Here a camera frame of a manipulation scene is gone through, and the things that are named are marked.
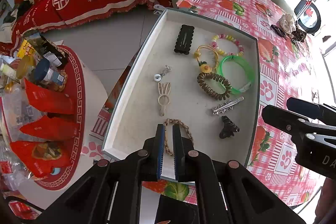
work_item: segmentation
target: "black claw clip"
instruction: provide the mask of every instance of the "black claw clip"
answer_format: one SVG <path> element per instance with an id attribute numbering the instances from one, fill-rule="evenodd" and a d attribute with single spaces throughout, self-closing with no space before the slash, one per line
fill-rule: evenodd
<path id="1" fill-rule="evenodd" d="M 235 133 L 239 132 L 239 127 L 236 126 L 227 116 L 222 116 L 221 119 L 224 123 L 224 127 L 219 134 L 221 139 L 234 136 Z"/>

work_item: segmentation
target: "red packaging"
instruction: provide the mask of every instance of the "red packaging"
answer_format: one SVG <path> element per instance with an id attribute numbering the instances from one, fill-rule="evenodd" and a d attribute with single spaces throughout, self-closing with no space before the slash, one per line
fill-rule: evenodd
<path id="1" fill-rule="evenodd" d="M 1 167 L 1 173 L 2 174 L 10 174 L 13 173 L 11 163 L 9 160 L 6 161 L 0 161 L 0 167 Z"/>
<path id="2" fill-rule="evenodd" d="M 21 132 L 50 141 L 63 141 L 78 136 L 78 124 L 62 118 L 43 116 L 20 128 Z"/>
<path id="3" fill-rule="evenodd" d="M 12 209 L 13 213 L 22 219 L 36 219 L 39 214 L 30 209 L 27 205 L 19 201 L 11 201 L 9 207 Z"/>
<path id="4" fill-rule="evenodd" d="M 25 78 L 29 103 L 39 111 L 74 114 L 75 105 L 68 94 L 47 90 L 29 82 Z"/>
<path id="5" fill-rule="evenodd" d="M 5 184 L 5 179 L 0 172 L 0 192 L 9 191 L 8 186 Z"/>
<path id="6" fill-rule="evenodd" d="M 53 168 L 70 165 L 70 157 L 61 142 L 16 141 L 10 147 L 38 178 L 50 174 Z"/>

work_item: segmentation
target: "round red tablecloth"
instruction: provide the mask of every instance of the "round red tablecloth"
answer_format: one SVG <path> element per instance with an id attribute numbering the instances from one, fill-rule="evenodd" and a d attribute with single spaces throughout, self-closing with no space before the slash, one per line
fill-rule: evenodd
<path id="1" fill-rule="evenodd" d="M 50 175 L 45 179 L 36 181 L 37 184 L 47 190 L 62 189 L 74 175 L 81 154 L 85 124 L 85 86 L 82 66 L 73 50 L 64 45 L 59 47 L 69 54 L 69 62 L 64 68 L 68 75 L 68 81 L 62 92 L 73 98 L 76 104 L 77 113 L 73 119 L 79 124 L 79 136 L 64 142 L 70 155 L 71 165 L 61 168 L 57 175 Z"/>

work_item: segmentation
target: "bunny hair clip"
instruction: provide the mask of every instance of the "bunny hair clip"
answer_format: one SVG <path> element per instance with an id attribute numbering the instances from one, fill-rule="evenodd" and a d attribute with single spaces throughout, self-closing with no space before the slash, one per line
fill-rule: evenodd
<path id="1" fill-rule="evenodd" d="M 165 115 L 166 106 L 170 103 L 169 93 L 170 93 L 170 82 L 164 83 L 161 82 L 157 84 L 159 90 L 159 98 L 157 99 L 158 104 L 160 105 L 160 116 Z"/>

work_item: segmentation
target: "braided rope bracelet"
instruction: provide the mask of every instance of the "braided rope bracelet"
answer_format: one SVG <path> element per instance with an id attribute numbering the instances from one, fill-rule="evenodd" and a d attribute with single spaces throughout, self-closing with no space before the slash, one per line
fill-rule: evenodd
<path id="1" fill-rule="evenodd" d="M 220 82 L 225 87 L 225 92 L 222 94 L 219 94 L 215 92 L 211 87 L 208 86 L 208 84 L 204 81 L 204 79 L 214 79 L 216 82 Z M 225 100 L 225 97 L 230 97 L 230 94 L 232 93 L 229 81 L 221 75 L 218 75 L 216 73 L 203 73 L 201 72 L 197 76 L 197 83 L 202 87 L 202 89 L 208 94 L 210 97 L 215 98 L 216 100 Z"/>
<path id="2" fill-rule="evenodd" d="M 217 44 L 217 40 L 223 38 L 223 39 L 227 39 L 231 42 L 233 42 L 239 49 L 239 53 L 234 54 L 234 53 L 230 53 L 230 52 L 225 52 L 222 49 L 220 49 L 218 47 Z M 240 45 L 239 41 L 237 39 L 235 39 L 234 37 L 227 35 L 227 34 L 216 34 L 212 40 L 211 40 L 211 46 L 216 50 L 216 52 L 218 52 L 221 56 L 227 56 L 227 55 L 237 55 L 237 56 L 243 56 L 244 54 L 244 48 L 242 45 Z"/>
<path id="3" fill-rule="evenodd" d="M 170 150 L 169 146 L 168 146 L 168 140 L 167 140 L 167 126 L 172 123 L 172 124 L 179 124 L 180 126 L 182 126 L 184 129 L 185 129 L 185 132 L 187 133 L 187 136 L 189 139 L 191 139 L 191 141 L 193 142 L 193 145 L 194 145 L 194 139 L 191 135 L 191 132 L 189 130 L 189 127 L 185 125 L 185 123 L 183 123 L 181 120 L 179 119 L 167 119 L 165 120 L 165 122 L 163 123 L 164 127 L 165 127 L 165 150 L 166 150 L 166 153 L 171 155 L 171 156 L 174 156 L 174 153 Z"/>

